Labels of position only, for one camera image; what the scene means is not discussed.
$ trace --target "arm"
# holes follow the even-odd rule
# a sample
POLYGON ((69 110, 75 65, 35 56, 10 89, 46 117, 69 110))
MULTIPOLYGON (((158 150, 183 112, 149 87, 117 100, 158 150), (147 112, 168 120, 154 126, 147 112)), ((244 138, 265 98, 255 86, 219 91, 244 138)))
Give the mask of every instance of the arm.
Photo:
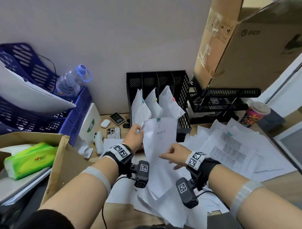
MULTIPOLYGON (((143 141, 143 132, 137 133, 140 126, 134 124, 125 137, 123 144, 135 153, 143 141)), ((118 178, 118 166, 109 157, 103 157, 93 167, 99 169, 113 185, 118 178)), ((105 185, 96 177, 82 173, 72 179, 41 209, 52 209, 67 217, 75 229, 90 228, 102 209, 107 198, 105 185)))
MULTIPOLYGON (((191 151, 179 144, 172 144, 167 153, 160 155, 169 163, 177 164, 174 169, 187 166, 191 151)), ((216 165, 209 174, 209 187, 229 207, 242 185, 249 179, 223 165, 216 165)), ((300 228, 302 211, 277 194, 260 187, 254 190, 241 204, 237 219, 248 229, 300 228)))

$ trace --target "wooden desk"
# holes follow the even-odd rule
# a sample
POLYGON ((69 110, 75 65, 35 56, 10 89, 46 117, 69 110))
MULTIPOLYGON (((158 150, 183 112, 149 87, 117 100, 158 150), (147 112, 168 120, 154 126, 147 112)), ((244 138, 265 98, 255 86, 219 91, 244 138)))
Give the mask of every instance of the wooden desk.
MULTIPOLYGON (((121 114, 125 120, 129 118, 129 114, 121 114)), ((102 120, 109 119, 109 115, 102 115, 102 120)), ((211 124, 194 124, 192 126, 192 131, 190 135, 197 134, 197 126, 203 126, 210 128, 211 124)), ((108 128, 116 127, 116 125, 111 122, 108 128)), ((260 132, 260 134, 265 135, 262 129, 254 125, 252 130, 260 132)), ((103 129, 100 127, 100 130, 103 136, 107 137, 107 128, 103 129)), ((128 133, 129 129, 125 129, 120 126, 121 138, 124 138, 128 133)), ((94 152, 91 155, 91 161, 94 161, 94 158, 98 158, 97 154, 94 152)), ((263 182, 263 184, 271 191, 280 195, 289 202, 301 202, 302 201, 302 175, 298 172, 292 172, 285 174, 280 177, 263 182)), ((153 224, 162 224, 163 220, 159 217, 149 215, 140 211, 133 209, 133 206, 130 204, 111 204, 106 203, 104 206, 104 218, 107 223, 107 227, 110 229, 119 229, 119 228, 135 228, 140 225, 153 225, 153 224)), ((101 212, 93 223, 91 229, 105 229, 101 212)))

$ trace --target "hand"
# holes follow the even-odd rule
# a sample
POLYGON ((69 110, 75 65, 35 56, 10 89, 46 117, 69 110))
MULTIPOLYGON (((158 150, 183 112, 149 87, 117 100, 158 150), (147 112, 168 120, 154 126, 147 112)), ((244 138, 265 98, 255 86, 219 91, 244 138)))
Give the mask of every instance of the hand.
POLYGON ((137 133, 137 130, 140 130, 140 125, 133 124, 123 141, 123 144, 127 145, 133 154, 141 146, 144 137, 144 132, 140 130, 140 132, 137 133))
POLYGON ((168 151, 159 155, 160 158, 169 160, 169 164, 175 163, 174 170, 180 169, 183 166, 187 166, 185 163, 191 151, 180 145, 180 144, 172 144, 170 145, 168 151))

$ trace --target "white window frame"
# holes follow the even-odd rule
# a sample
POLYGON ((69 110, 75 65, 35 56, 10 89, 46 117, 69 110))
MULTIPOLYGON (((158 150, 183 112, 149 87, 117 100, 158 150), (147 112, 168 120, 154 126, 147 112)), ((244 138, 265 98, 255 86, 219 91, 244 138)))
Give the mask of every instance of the white window frame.
POLYGON ((296 125, 288 128, 286 131, 282 132, 281 134, 274 137, 274 140, 278 143, 280 147, 287 153, 287 155, 296 163, 296 165, 302 169, 302 164, 292 155, 292 153, 286 148, 286 146, 281 142, 281 140, 292 133, 302 129, 302 121, 297 123, 296 125))

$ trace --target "white controller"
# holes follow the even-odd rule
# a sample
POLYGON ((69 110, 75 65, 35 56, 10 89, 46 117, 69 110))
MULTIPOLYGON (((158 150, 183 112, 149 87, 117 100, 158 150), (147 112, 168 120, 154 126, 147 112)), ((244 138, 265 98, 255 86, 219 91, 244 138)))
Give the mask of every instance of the white controller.
POLYGON ((93 142, 95 143, 96 153, 101 155, 104 151, 104 144, 103 144, 103 135, 102 132, 98 131, 95 135, 93 142))

